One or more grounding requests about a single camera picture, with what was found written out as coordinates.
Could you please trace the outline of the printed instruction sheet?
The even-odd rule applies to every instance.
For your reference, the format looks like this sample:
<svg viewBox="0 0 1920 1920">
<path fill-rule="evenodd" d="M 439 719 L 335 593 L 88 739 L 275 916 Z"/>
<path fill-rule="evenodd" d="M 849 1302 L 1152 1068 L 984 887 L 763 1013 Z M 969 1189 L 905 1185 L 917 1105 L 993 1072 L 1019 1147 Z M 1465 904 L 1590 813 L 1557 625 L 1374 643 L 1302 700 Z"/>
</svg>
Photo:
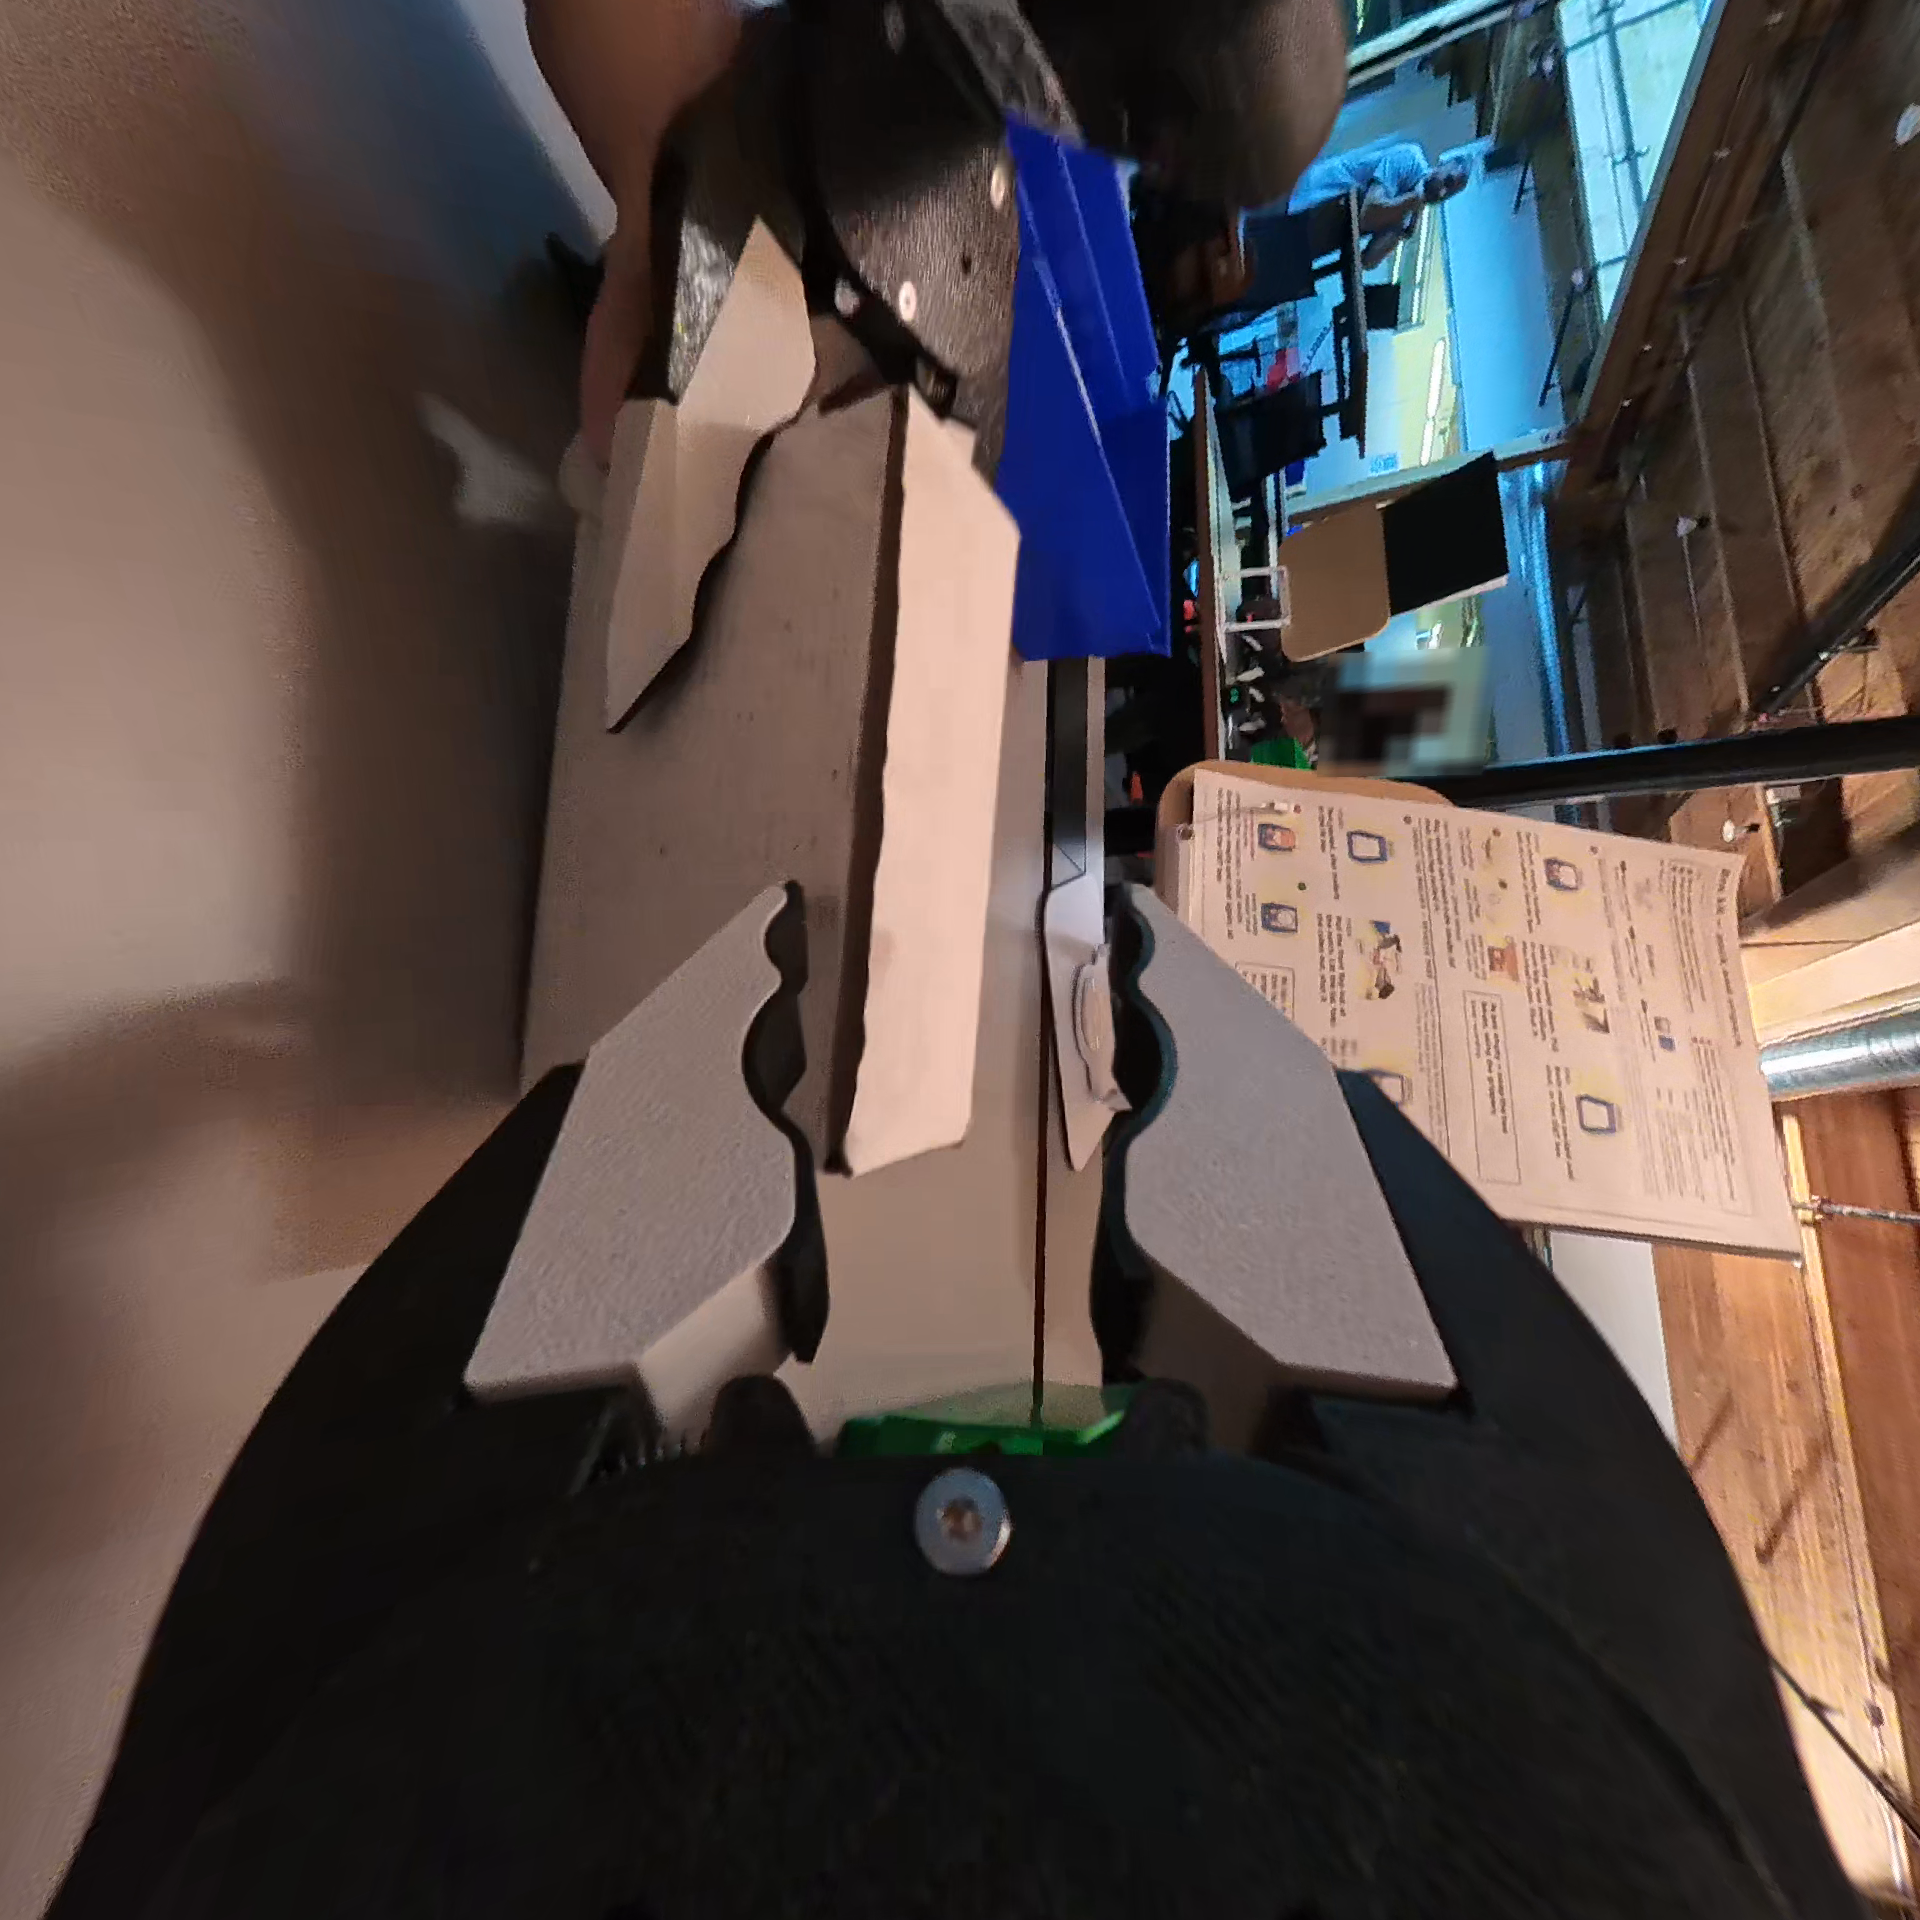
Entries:
<svg viewBox="0 0 1920 1920">
<path fill-rule="evenodd" d="M 1200 775 L 1180 919 L 1511 1223 L 1796 1260 L 1741 856 Z"/>
</svg>

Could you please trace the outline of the silver ventilation duct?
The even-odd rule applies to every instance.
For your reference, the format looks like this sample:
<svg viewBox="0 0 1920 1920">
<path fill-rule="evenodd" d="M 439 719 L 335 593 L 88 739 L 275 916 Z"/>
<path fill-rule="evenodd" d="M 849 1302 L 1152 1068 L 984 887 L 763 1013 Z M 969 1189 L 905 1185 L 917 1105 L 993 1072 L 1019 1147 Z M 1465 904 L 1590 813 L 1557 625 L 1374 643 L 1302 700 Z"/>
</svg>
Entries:
<svg viewBox="0 0 1920 1920">
<path fill-rule="evenodd" d="M 1917 1088 L 1917 1005 L 1893 1005 L 1808 1033 L 1769 1039 L 1759 1049 L 1766 1096 L 1854 1096 Z"/>
</svg>

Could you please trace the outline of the green plastic bin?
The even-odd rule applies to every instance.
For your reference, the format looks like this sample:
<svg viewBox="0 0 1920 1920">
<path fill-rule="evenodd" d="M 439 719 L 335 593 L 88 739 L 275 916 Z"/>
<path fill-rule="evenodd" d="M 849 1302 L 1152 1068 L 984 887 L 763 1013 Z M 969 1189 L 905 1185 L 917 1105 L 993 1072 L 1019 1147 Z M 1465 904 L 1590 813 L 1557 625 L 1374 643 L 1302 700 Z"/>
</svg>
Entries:
<svg viewBox="0 0 1920 1920">
<path fill-rule="evenodd" d="M 848 1420 L 831 1451 L 860 1456 L 1096 1456 L 1111 1451 L 1135 1390 L 1007 1382 Z"/>
</svg>

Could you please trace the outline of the white cardboard mailer box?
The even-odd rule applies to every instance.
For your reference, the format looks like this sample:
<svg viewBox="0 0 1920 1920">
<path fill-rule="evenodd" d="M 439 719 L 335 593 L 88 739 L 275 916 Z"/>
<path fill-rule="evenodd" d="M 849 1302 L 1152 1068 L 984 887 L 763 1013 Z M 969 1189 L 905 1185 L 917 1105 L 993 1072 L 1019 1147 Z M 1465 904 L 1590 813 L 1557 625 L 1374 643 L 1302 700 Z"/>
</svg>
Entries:
<svg viewBox="0 0 1920 1920">
<path fill-rule="evenodd" d="M 1019 535 L 913 391 L 805 412 L 748 473 L 694 632 L 606 721 L 612 512 L 573 552 L 520 1081 L 580 1060 L 767 887 L 806 913 L 789 1105 L 848 1175 L 973 1110 Z"/>
</svg>

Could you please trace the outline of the blue plastic bin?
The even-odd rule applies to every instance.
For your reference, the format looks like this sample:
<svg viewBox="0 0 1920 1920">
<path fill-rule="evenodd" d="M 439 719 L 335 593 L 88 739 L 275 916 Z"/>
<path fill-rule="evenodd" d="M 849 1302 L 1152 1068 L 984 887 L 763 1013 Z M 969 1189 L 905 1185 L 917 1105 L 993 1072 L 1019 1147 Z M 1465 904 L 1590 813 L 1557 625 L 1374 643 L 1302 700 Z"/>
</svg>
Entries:
<svg viewBox="0 0 1920 1920">
<path fill-rule="evenodd" d="M 1011 120 L 1019 262 L 997 493 L 1022 661 L 1167 653 L 1167 409 L 1120 167 Z"/>
</svg>

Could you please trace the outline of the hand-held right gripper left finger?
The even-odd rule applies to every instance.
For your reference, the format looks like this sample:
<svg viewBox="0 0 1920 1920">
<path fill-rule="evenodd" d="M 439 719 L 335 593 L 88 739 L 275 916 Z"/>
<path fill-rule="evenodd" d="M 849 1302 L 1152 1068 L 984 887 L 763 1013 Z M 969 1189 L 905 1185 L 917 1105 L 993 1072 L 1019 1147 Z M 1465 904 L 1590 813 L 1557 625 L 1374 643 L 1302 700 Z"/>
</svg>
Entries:
<svg viewBox="0 0 1920 1920">
<path fill-rule="evenodd" d="M 809 1140 L 805 893 L 775 884 L 584 1053 L 469 1355 L 481 1403 L 612 1390 L 694 1448 L 725 1390 L 811 1357 L 829 1289 Z"/>
</svg>

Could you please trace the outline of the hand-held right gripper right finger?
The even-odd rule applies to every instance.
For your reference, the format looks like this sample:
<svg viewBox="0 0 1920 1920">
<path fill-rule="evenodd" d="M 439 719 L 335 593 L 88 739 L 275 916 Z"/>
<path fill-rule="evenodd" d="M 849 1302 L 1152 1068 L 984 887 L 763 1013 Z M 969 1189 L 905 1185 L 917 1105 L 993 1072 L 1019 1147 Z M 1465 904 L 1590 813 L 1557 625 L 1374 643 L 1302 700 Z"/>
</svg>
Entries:
<svg viewBox="0 0 1920 1920">
<path fill-rule="evenodd" d="M 1092 1251 L 1108 1384 L 1438 1403 L 1456 1367 L 1324 1051 L 1152 891 L 1120 888 L 1112 1011 L 1129 1110 Z"/>
</svg>

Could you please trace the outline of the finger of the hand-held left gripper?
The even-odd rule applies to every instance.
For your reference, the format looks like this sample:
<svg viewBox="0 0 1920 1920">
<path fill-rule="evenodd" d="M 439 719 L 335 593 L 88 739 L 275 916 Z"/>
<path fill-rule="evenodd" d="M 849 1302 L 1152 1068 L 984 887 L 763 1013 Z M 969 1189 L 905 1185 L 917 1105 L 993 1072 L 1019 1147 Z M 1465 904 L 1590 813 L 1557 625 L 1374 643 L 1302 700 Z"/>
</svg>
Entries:
<svg viewBox="0 0 1920 1920">
<path fill-rule="evenodd" d="M 816 372 L 797 260 L 756 216 L 679 398 L 629 400 L 599 524 L 604 726 L 619 731 L 691 640 L 707 571 L 736 535 L 751 455 Z"/>
</svg>

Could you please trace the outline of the person's left hand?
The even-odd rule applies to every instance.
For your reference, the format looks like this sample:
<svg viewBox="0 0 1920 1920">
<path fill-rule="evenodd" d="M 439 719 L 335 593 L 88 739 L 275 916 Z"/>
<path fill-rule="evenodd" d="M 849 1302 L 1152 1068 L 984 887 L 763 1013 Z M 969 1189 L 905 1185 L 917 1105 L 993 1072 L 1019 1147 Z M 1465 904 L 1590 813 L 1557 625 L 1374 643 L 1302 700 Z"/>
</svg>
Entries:
<svg viewBox="0 0 1920 1920">
<path fill-rule="evenodd" d="M 609 469 L 652 315 L 660 144 L 727 70 L 740 16 L 728 1 L 528 1 L 524 19 L 537 69 L 614 209 L 580 369 L 580 436 L 593 465 Z"/>
</svg>

